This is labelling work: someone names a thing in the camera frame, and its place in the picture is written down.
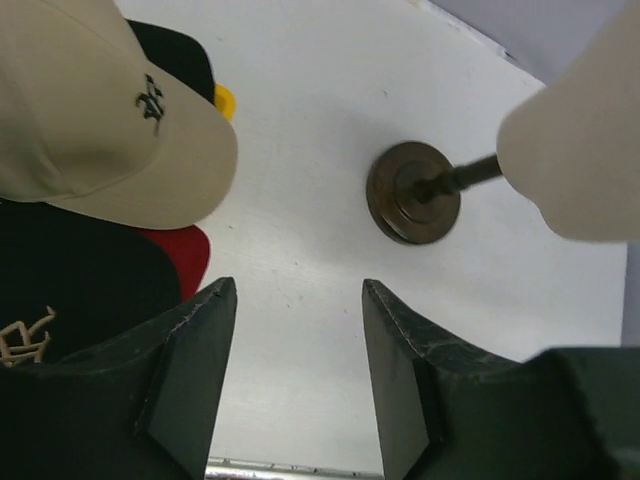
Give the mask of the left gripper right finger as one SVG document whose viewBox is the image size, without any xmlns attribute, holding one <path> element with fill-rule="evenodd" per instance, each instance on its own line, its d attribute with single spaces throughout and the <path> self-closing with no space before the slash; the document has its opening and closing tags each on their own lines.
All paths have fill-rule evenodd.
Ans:
<svg viewBox="0 0 640 480">
<path fill-rule="evenodd" d="M 637 348 L 553 348 L 511 361 L 372 279 L 362 313 L 385 478 L 638 477 Z"/>
</svg>

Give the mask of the beige cap black R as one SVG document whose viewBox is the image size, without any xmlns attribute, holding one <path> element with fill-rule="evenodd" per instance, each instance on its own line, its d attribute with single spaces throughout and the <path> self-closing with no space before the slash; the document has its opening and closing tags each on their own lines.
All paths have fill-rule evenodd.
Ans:
<svg viewBox="0 0 640 480">
<path fill-rule="evenodd" d="M 1 195 L 173 230 L 209 216 L 238 163 L 230 122 L 156 66 L 112 1 L 1 5 Z"/>
</svg>

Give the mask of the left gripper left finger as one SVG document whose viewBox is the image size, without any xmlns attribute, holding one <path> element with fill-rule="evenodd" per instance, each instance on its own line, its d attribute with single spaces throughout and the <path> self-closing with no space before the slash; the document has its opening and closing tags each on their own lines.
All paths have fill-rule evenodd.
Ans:
<svg viewBox="0 0 640 480">
<path fill-rule="evenodd" d="M 50 365 L 1 371 L 5 479 L 201 479 L 237 309 L 222 277 Z"/>
</svg>

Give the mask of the black cap gold R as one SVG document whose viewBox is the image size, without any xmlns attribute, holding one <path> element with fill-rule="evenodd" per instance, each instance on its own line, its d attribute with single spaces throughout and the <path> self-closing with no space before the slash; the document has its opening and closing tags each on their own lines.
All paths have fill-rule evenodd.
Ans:
<svg viewBox="0 0 640 480">
<path fill-rule="evenodd" d="M 181 304 L 169 256 L 126 227 L 1 203 L 1 363 L 54 363 Z"/>
</svg>

